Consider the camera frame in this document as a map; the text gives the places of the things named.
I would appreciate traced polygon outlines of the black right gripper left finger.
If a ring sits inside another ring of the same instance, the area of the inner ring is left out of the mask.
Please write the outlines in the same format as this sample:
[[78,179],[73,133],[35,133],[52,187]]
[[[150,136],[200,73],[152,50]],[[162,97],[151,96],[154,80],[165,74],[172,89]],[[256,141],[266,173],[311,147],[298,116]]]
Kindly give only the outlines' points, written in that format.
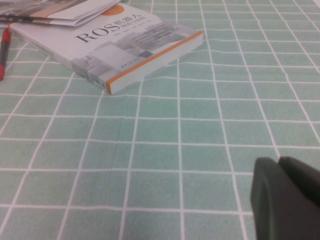
[[250,193],[258,240],[318,240],[320,207],[269,157],[255,161]]

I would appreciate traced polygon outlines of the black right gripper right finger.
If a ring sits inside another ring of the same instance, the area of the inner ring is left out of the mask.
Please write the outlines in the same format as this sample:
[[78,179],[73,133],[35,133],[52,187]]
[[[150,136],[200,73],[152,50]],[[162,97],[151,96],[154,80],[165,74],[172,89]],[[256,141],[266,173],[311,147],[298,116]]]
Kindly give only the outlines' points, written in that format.
[[281,156],[278,164],[305,197],[320,207],[320,171],[290,156]]

